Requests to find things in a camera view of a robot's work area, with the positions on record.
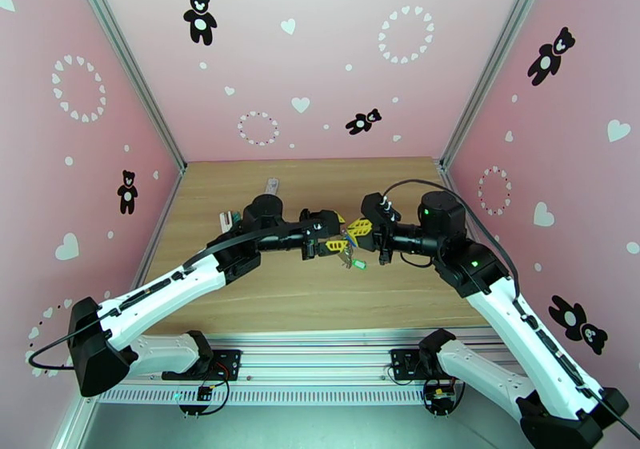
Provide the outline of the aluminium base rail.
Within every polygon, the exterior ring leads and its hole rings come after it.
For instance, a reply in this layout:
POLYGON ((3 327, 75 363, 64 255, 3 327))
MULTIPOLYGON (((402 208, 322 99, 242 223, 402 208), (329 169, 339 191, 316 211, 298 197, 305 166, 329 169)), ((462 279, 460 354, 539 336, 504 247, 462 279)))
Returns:
MULTIPOLYGON (((514 356, 489 327, 446 328, 476 353, 524 375, 514 356)), ((390 379, 390 351, 414 349, 433 329, 310 331, 215 335, 212 348, 242 351, 238 379, 230 382, 227 406, 422 405, 421 380, 390 379)), ((198 402, 202 381, 161 380, 160 375, 125 379, 100 395, 100 403, 206 405, 198 402)), ((213 388, 210 405, 226 397, 213 388)))

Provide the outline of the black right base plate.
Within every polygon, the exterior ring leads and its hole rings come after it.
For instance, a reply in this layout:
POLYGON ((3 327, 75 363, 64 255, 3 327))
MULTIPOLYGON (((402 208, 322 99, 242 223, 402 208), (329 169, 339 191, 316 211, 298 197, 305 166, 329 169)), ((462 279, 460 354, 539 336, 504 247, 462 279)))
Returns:
POLYGON ((390 351, 390 376, 397 383, 426 380, 419 349, 393 349, 390 351))

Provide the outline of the aluminium frame post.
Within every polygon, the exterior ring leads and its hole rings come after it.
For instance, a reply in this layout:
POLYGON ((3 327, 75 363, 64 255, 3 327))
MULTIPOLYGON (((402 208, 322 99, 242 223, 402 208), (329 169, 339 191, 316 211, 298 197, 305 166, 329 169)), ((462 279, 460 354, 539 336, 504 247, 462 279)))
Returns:
POLYGON ((179 174, 185 174, 187 162, 179 150, 178 144, 170 131, 167 121, 153 96, 129 43, 117 22, 108 0, 87 0, 100 27, 109 41, 118 61, 121 64, 131 86, 141 101, 154 129, 170 153, 179 174))
POLYGON ((451 170, 455 157, 460 150, 478 112, 482 108, 482 104, 489 94, 495 79, 509 55, 510 49, 514 44, 522 25, 526 21, 526 17, 530 12, 535 0, 514 0, 498 37, 493 45, 486 64, 482 68, 482 72, 472 90, 466 105, 462 108, 462 113, 452 132, 450 139, 442 152, 438 162, 448 171, 451 170))

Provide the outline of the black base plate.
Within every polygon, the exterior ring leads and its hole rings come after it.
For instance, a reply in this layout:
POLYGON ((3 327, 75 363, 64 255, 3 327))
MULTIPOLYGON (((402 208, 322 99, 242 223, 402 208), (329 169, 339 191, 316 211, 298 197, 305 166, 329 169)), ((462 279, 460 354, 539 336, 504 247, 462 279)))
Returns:
POLYGON ((419 349, 393 349, 390 351, 390 376, 397 383, 426 380, 419 349))
POLYGON ((234 382, 242 361, 242 351, 237 349, 213 349, 210 362, 210 379, 234 382))

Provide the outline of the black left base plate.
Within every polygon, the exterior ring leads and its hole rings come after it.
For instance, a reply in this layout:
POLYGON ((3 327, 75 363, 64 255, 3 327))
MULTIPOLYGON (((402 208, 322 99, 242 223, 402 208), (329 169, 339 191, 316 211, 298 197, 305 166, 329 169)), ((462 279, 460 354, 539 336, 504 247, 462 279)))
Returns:
POLYGON ((234 382, 242 361, 242 351, 237 349, 213 349, 210 362, 210 379, 234 382))

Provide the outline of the silver keychain with keys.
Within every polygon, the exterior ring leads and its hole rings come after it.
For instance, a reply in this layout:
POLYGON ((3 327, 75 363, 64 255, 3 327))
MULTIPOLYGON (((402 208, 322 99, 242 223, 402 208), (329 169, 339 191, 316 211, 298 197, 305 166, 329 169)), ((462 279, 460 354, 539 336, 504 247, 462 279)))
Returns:
POLYGON ((338 257, 341 259, 342 265, 347 270, 349 270, 349 269, 353 268, 350 265, 350 261, 352 259, 357 259, 357 258, 354 257, 354 252, 358 248, 358 245, 357 245, 356 240, 354 239, 354 237, 350 233, 348 233, 346 229, 343 229, 341 231, 340 239, 342 239, 342 233, 343 232, 347 233, 349 241, 347 242, 347 248, 342 253, 338 254, 338 257))

